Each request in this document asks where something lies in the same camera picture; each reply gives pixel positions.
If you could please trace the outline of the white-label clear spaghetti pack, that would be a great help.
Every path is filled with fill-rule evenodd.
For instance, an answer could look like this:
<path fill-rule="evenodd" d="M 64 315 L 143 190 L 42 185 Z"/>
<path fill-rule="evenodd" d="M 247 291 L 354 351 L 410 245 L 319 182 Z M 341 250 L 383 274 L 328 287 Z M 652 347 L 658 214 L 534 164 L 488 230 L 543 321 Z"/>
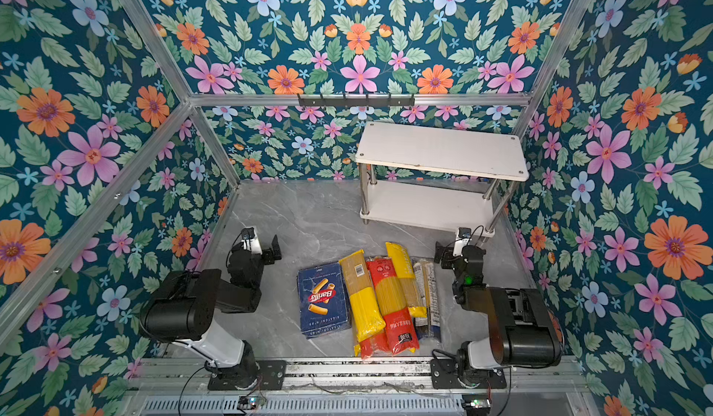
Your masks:
<path fill-rule="evenodd" d="M 419 339 L 433 339 L 441 343 L 441 316 L 434 263 L 427 259 L 419 259 L 414 267 L 416 281 L 421 300 L 425 304 L 426 317 L 414 319 L 416 334 Z"/>

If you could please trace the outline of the narrow yellow spaghetti pack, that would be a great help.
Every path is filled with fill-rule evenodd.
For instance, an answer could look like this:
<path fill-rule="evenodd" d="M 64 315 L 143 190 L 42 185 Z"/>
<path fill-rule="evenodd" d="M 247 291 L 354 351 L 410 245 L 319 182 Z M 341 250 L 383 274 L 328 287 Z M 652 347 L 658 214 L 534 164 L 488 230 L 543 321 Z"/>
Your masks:
<path fill-rule="evenodd" d="M 397 273 L 410 316 L 412 319 L 426 319 L 427 306 L 421 295 L 418 276 L 408 250 L 398 243 L 387 242 L 385 247 Z"/>

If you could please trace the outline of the red spaghetti pack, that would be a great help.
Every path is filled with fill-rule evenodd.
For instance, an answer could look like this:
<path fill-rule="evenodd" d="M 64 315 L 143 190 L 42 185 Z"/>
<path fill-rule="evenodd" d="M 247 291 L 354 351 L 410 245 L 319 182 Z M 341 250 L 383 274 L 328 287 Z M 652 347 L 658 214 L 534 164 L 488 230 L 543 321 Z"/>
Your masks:
<path fill-rule="evenodd" d="M 415 352 L 420 344 L 392 260 L 373 258 L 367 261 L 367 268 L 385 322 L 384 333 L 389 351 L 393 355 L 404 351 Z"/>

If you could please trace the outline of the wide yellow spaghetti pack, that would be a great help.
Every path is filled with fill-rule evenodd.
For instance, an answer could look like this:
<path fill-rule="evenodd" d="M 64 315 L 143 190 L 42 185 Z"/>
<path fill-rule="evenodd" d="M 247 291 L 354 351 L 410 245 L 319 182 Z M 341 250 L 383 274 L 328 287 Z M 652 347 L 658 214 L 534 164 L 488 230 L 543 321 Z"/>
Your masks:
<path fill-rule="evenodd" d="M 361 343 L 385 328 L 363 250 L 342 258 L 342 269 L 351 306 L 356 341 Z"/>

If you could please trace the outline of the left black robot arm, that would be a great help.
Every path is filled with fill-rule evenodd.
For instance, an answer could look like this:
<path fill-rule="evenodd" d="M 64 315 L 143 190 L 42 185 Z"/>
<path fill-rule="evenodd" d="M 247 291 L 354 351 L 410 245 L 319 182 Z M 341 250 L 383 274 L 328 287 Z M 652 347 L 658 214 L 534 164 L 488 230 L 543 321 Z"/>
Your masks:
<path fill-rule="evenodd" d="M 280 390 L 284 360 L 260 360 L 249 342 L 230 334 L 215 312 L 248 314 L 257 310 L 265 266 L 281 259 L 278 237 L 264 248 L 246 228 L 227 256 L 228 281 L 220 269 L 171 273 L 140 312 L 141 332 L 156 341 L 184 347 L 204 359 L 210 391 Z"/>

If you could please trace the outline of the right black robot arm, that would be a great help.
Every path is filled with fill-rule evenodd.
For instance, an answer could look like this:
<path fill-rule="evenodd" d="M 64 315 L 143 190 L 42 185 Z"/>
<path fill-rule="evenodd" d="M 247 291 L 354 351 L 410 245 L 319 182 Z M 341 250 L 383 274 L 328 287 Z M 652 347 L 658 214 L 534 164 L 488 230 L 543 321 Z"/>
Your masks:
<path fill-rule="evenodd" d="M 504 368 L 548 369 L 560 364 L 564 336 L 557 319 L 536 289 L 490 286 L 485 281 L 486 250 L 460 239 L 434 246 L 434 262 L 454 274 L 455 302 L 486 317 L 488 333 L 466 341 L 449 358 L 447 369 L 465 387 L 477 387 L 492 371 Z"/>

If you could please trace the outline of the blue Barilla pasta box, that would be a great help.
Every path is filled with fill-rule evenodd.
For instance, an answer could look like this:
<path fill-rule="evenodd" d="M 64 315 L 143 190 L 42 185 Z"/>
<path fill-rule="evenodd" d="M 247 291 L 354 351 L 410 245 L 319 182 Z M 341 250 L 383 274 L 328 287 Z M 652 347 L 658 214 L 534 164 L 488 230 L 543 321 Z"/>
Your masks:
<path fill-rule="evenodd" d="M 338 262 L 297 273 L 301 333 L 307 339 L 351 328 L 348 297 Z"/>

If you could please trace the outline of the white two-tier shelf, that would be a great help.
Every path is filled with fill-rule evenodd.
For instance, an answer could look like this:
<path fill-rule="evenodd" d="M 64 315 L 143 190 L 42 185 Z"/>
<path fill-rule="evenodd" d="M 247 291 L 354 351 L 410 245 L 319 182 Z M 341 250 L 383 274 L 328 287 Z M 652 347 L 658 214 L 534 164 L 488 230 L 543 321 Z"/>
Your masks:
<path fill-rule="evenodd" d="M 387 122 L 365 126 L 355 156 L 361 219 L 428 230 L 495 232 L 507 195 L 529 177 L 516 135 Z"/>

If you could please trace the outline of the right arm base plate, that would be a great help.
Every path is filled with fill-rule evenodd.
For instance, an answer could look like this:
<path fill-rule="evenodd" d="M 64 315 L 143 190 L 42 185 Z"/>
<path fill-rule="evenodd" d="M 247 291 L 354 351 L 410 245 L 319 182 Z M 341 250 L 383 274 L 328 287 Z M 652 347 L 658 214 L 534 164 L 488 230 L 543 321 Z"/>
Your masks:
<path fill-rule="evenodd" d="M 431 382 L 434 389 L 506 389 L 507 376 L 502 371 L 465 370 L 458 374 L 457 362 L 452 358 L 431 358 Z"/>

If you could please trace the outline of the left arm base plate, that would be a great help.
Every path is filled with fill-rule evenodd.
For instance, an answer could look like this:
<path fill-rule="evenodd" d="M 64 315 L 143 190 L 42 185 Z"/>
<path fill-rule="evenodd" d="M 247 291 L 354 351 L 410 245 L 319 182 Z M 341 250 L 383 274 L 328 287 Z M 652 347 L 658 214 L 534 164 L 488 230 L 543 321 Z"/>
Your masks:
<path fill-rule="evenodd" d="M 205 364 L 211 391 L 279 391 L 286 377 L 285 360 L 247 360 L 233 367 Z"/>

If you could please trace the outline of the black hook rail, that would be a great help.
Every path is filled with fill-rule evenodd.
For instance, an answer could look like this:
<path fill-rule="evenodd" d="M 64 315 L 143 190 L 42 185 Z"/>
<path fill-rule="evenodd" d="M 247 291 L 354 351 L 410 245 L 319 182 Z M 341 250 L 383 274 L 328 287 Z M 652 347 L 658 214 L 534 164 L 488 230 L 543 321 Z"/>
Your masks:
<path fill-rule="evenodd" d="M 416 104 L 414 95 L 364 94 L 364 95 L 298 95 L 298 105 L 302 107 L 410 107 Z"/>

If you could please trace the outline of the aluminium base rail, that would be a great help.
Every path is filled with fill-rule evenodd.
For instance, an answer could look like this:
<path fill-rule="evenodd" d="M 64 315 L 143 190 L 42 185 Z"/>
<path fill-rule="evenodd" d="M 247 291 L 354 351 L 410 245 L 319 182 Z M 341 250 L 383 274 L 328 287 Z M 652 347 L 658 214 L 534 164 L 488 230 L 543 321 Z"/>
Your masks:
<path fill-rule="evenodd" d="M 371 393 L 377 391 L 413 394 L 445 393 L 571 393 L 587 392 L 579 364 L 566 357 L 549 369 L 505 368 L 507 388 L 503 390 L 434 389 L 431 357 L 397 358 L 278 358 L 287 362 L 286 377 L 279 391 L 255 392 L 327 394 Z M 128 381 L 130 392 L 207 393 L 209 373 L 198 358 L 158 358 L 146 360 L 137 379 Z"/>

